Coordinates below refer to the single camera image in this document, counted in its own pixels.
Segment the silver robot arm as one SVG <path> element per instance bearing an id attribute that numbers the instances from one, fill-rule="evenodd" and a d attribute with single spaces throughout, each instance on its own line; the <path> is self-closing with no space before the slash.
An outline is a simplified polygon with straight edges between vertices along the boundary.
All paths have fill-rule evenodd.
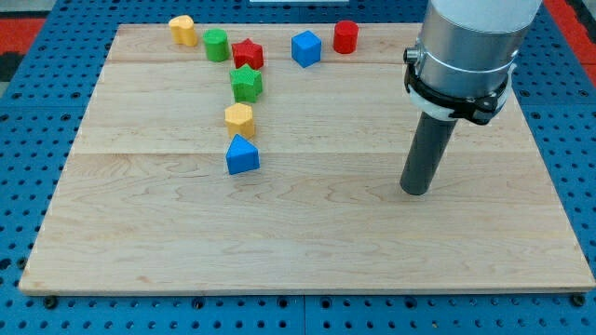
<path id="1" fill-rule="evenodd" d="M 540 0 L 429 0 L 404 50 L 412 103 L 445 122 L 486 125 L 505 105 L 511 73 Z"/>

